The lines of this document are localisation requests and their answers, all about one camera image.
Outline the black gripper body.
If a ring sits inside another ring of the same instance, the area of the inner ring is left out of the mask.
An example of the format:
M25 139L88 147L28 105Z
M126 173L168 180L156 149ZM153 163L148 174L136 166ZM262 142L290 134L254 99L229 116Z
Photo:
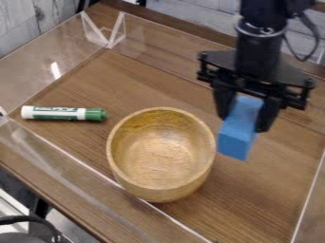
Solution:
M315 83L280 57L284 28L262 28L248 22L236 22L235 31L233 50L205 50L197 54L196 79L211 88L213 82L223 83L236 94L262 100L275 97L282 100L280 109L303 110Z

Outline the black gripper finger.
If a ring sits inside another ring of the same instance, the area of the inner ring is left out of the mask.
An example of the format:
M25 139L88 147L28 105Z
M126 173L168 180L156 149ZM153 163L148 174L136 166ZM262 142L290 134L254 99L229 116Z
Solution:
M223 83L212 83L212 98L215 103L216 115L224 120L229 115L235 105L236 91Z
M272 122L278 116L282 106L282 100L275 97L267 97L263 100L262 108L255 121L255 132L262 133L270 129Z

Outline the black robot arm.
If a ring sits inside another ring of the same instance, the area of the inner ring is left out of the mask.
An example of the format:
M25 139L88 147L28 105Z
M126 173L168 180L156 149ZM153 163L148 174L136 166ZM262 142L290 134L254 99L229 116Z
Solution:
M306 15L314 0L240 0L233 25L236 48L197 53L196 79L212 88L219 118L229 116L235 96L243 93L262 99L254 130L267 131L280 110L303 110L315 81L282 58L287 43L287 21L296 18L318 38L316 27Z

